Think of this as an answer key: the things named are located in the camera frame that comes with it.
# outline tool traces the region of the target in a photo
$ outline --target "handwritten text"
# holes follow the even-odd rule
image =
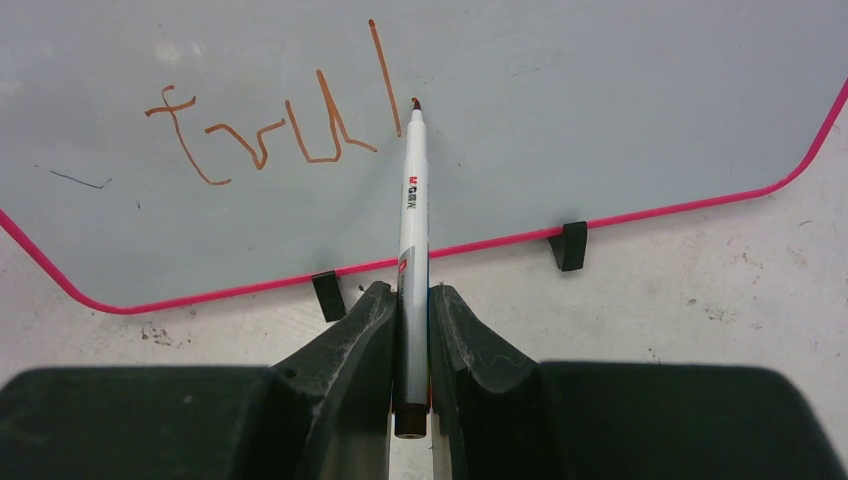
[[[394,93],[392,92],[392,82],[389,78],[389,70],[386,66],[386,59],[383,55],[383,48],[380,44],[380,37],[377,34],[377,25],[374,23],[374,20],[369,20],[368,25],[371,28],[371,38],[374,42],[374,49],[377,52],[377,60],[380,63],[380,70],[383,75],[383,82],[386,87],[386,93],[389,97],[389,105],[392,110],[392,118],[395,124],[395,131],[397,133],[397,136],[400,137],[400,118],[398,116],[397,104],[395,103]],[[303,135],[300,132],[300,127],[297,124],[297,117],[295,116],[294,108],[292,107],[291,101],[286,100],[286,114],[288,115],[289,123],[291,124],[292,131],[294,132],[295,140],[297,140],[297,144],[300,147],[300,151],[303,154],[304,160],[306,160],[307,163],[338,162],[342,156],[342,146],[339,140],[339,133],[341,133],[341,137],[345,143],[349,145],[356,145],[366,150],[376,152],[377,148],[373,145],[370,145],[361,140],[356,140],[352,138],[350,134],[348,134],[347,128],[344,124],[344,120],[342,119],[342,115],[339,112],[335,100],[333,99],[333,94],[330,92],[330,87],[327,84],[327,79],[325,78],[324,73],[319,69],[315,71],[315,74],[318,77],[318,86],[321,88],[321,94],[324,98],[324,105],[327,108],[327,120],[329,122],[330,127],[330,136],[333,138],[333,144],[335,146],[335,154],[331,157],[312,157],[309,154],[309,151],[306,148],[306,144],[303,141]],[[202,178],[203,181],[209,185],[227,185],[232,181],[232,179],[228,178],[226,180],[215,181],[210,179],[208,176],[206,176],[206,174],[203,173],[203,170],[200,168],[197,161],[194,159],[194,156],[191,154],[188,147],[186,146],[185,139],[183,138],[182,132],[180,131],[180,122],[177,118],[176,112],[194,106],[197,103],[197,97],[192,97],[191,100],[189,100],[188,102],[171,106],[168,103],[168,99],[165,98],[165,92],[169,92],[171,90],[174,90],[173,85],[168,85],[162,89],[161,94],[162,102],[165,104],[164,107],[151,108],[150,110],[145,111],[144,114],[150,117],[156,113],[168,113],[171,116],[171,121],[174,125],[174,133],[177,136],[177,140],[180,142],[180,146],[182,147],[183,152],[185,153],[186,157],[188,158],[188,161],[191,163],[192,167],[194,167],[194,170],[197,172],[200,178]],[[253,161],[253,166],[256,168],[256,170],[262,170],[263,168],[265,168],[269,157],[268,149],[265,146],[263,136],[273,130],[282,128],[285,125],[286,119],[282,118],[280,121],[274,122],[266,127],[263,127],[256,132],[256,144],[259,148],[259,152],[257,152],[256,149],[251,146],[244,139],[244,137],[242,137],[233,127],[227,125],[226,123],[219,123],[207,127],[204,132],[206,132],[207,135],[218,131],[223,131],[230,134],[230,136],[232,136],[233,139],[235,139],[242,147],[244,147],[247,153],[250,154],[250,158]]]

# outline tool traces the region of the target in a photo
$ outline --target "white table surface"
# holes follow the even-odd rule
[[[436,260],[432,282],[455,286],[487,325],[536,360],[780,371],[845,463],[846,202],[843,113],[808,170],[774,195],[592,230],[580,272],[560,274],[539,241]],[[375,280],[394,283],[393,270],[344,277],[347,301]],[[47,365],[268,365],[326,328],[310,285],[147,315],[95,312],[0,233],[0,383]],[[393,441],[392,478],[432,478],[428,447],[429,440]]]

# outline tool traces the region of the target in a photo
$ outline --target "black board stand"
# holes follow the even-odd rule
[[[342,298],[342,289],[339,286],[339,276],[335,270],[318,273],[312,276],[312,287],[318,296],[318,304],[327,323],[337,322],[347,315],[347,308]]]
[[[586,239],[589,225],[586,222],[567,223],[559,235],[548,237],[554,260],[561,272],[573,272],[583,268],[586,258]]]

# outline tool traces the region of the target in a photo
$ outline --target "marker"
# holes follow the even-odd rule
[[[430,369],[427,352],[427,295],[430,287],[430,245],[427,217],[427,129],[421,104],[412,99],[412,119],[406,127],[406,161],[398,256],[398,323],[392,405],[395,436],[423,438],[430,411]]]

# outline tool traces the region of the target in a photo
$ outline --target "black marker end cap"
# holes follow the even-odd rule
[[[427,436],[427,413],[430,407],[417,403],[395,406],[395,436],[418,439]]]

